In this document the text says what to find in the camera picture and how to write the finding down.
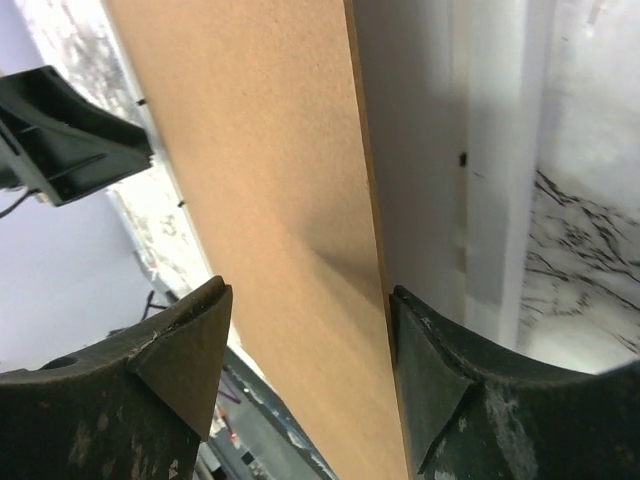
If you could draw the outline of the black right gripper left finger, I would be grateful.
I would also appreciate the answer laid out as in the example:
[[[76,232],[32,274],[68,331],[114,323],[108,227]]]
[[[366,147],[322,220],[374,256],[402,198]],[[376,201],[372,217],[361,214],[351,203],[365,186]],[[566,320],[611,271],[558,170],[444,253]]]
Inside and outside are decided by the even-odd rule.
[[[230,327],[214,277],[43,367],[1,376],[5,479],[189,479],[210,432]]]

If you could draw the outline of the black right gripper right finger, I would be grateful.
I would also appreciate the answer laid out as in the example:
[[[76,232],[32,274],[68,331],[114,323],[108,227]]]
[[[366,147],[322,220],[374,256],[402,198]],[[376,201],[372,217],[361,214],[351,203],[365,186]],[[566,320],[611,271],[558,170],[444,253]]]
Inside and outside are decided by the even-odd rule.
[[[635,479],[639,366],[601,374],[506,349],[404,287],[390,297],[415,479]]]

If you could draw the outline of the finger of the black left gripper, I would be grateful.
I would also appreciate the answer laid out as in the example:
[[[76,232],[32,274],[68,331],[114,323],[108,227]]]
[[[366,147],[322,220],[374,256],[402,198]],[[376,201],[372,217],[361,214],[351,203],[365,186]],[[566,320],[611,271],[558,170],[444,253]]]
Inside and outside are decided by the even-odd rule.
[[[151,167],[146,131],[87,101],[51,66],[1,78],[1,188],[62,206]]]

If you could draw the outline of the brown backing board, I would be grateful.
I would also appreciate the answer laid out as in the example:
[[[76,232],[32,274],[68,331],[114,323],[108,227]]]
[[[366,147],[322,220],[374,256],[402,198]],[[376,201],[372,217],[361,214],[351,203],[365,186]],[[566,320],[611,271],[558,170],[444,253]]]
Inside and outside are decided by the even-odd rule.
[[[339,478],[408,478],[351,3],[107,7],[244,349]]]

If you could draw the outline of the white photo paper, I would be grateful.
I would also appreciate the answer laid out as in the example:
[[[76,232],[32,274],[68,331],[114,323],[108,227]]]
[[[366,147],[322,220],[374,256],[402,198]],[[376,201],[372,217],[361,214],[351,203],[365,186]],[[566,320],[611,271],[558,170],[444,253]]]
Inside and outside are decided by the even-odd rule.
[[[354,4],[388,279],[464,317],[450,1]]]

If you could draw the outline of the white picture frame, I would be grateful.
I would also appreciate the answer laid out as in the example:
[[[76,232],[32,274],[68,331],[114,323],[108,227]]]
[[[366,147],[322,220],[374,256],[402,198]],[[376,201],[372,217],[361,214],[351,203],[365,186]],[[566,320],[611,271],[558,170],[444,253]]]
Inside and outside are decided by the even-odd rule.
[[[464,325],[513,349],[539,150],[553,1],[455,1]]]

